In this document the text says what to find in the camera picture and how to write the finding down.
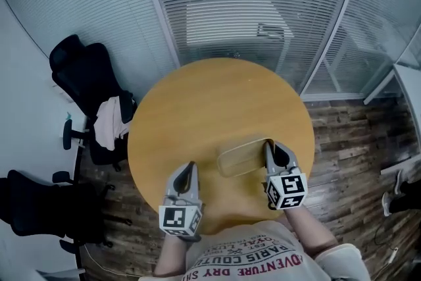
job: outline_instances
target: beige cloth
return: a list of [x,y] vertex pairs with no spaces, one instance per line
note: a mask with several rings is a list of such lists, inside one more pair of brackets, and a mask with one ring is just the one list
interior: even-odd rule
[[[360,251],[349,243],[314,260],[294,235],[274,221],[241,225],[203,236],[187,252],[184,275],[160,278],[191,280],[370,281]],[[159,278],[143,277],[139,281]]]
[[113,151],[115,139],[123,138],[129,132],[130,127],[130,122],[124,124],[121,120],[120,98],[118,96],[110,97],[108,101],[101,103],[93,127],[98,144]]

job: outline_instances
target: sneaker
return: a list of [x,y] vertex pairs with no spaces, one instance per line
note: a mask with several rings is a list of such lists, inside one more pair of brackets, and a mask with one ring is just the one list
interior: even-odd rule
[[400,170],[396,176],[395,195],[401,194],[401,185],[405,180],[407,180],[405,172],[404,170]]
[[392,201],[392,199],[390,198],[389,192],[383,193],[382,206],[383,206],[383,213],[384,213],[385,217],[388,217],[389,215],[391,215],[391,213],[389,212],[389,207],[390,207],[391,201]]

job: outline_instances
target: office chair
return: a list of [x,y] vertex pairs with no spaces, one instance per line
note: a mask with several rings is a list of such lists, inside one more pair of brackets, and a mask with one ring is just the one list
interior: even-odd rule
[[110,97],[119,96],[123,123],[132,120],[137,108],[133,95],[124,91],[118,84],[107,49],[102,43],[85,46],[77,35],[62,40],[50,54],[50,67],[53,81],[59,85],[90,119],[88,132],[77,132],[72,129],[72,120],[67,120],[63,130],[63,147],[69,150],[72,138],[89,140],[92,161],[95,165],[112,164],[116,171],[121,168],[119,161],[127,159],[126,134],[123,139],[114,142],[115,149],[109,151],[101,147],[95,139],[93,124],[102,102]]
[[131,225],[130,219],[101,214],[101,206],[113,185],[106,185],[101,195],[96,194],[90,183],[75,184],[65,171],[53,175],[53,183],[69,183],[67,186],[47,186],[34,182],[23,174],[11,170],[7,178],[0,179],[0,218],[10,224],[18,236],[52,234],[74,240],[60,240],[60,246],[69,253],[85,243],[104,243],[104,219]]

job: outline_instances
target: wooden floor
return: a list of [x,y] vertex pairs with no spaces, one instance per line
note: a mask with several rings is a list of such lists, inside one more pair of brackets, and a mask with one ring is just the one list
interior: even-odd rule
[[[405,280],[420,233],[421,213],[407,211],[384,218],[380,203],[383,192],[392,191],[395,181],[394,176],[380,176],[380,170],[418,152],[405,101],[381,99],[369,106],[362,101],[331,101],[306,106],[316,138],[306,206],[340,242],[353,243],[361,250],[373,280]],[[133,221],[127,226],[107,220],[107,238],[114,246],[87,248],[109,270],[144,276],[151,274],[162,234],[158,217],[135,187],[127,162],[122,168],[115,172],[111,166],[98,167],[92,164],[89,151],[82,155],[81,182],[93,182],[98,190],[107,182],[116,186],[103,212]],[[421,178],[420,163],[415,164],[410,178]],[[378,242],[387,245],[374,243],[379,227]],[[383,268],[391,253],[389,246],[399,247],[399,252],[393,264]],[[84,248],[80,251],[86,280],[128,279],[101,270]]]

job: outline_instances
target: round wooden table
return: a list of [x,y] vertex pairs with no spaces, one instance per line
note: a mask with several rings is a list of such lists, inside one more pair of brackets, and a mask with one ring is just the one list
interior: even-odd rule
[[278,75],[238,59],[187,64],[159,81],[139,104],[130,125],[130,170],[142,196],[158,211],[168,177],[195,161],[205,204],[199,228],[214,234],[237,224],[276,218],[264,192],[265,169],[223,178],[218,148],[264,135],[288,146],[307,177],[314,159],[310,116]]

